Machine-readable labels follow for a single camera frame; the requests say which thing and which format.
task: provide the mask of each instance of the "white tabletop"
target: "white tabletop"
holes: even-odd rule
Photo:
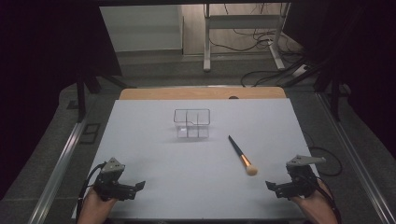
[[[210,109],[209,137],[177,138],[175,109]],[[259,168],[248,176],[230,135]],[[278,199],[265,180],[289,183],[286,162],[309,156],[289,99],[122,100],[110,115],[92,168],[115,157],[120,183],[146,180],[110,217],[128,219],[293,219],[304,215]]]

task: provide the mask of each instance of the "wooden edge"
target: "wooden edge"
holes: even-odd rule
[[[287,98],[280,87],[202,87],[125,89],[120,100],[208,100],[208,99],[279,99]]]

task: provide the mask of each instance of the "makeup brush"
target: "makeup brush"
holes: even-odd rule
[[[230,140],[231,144],[233,145],[233,149],[235,149],[236,154],[241,158],[242,163],[244,163],[246,169],[247,169],[247,174],[248,175],[256,175],[257,172],[259,171],[256,166],[252,165],[248,158],[244,155],[242,152],[241,148],[235,143],[235,141],[231,138],[230,135],[228,135],[228,139]]]

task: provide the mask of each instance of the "white wall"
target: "white wall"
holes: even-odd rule
[[[116,52],[182,48],[180,6],[100,9]]]

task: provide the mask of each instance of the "transparent box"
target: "transparent box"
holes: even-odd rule
[[[209,109],[176,109],[174,123],[177,137],[207,138],[209,137]]]

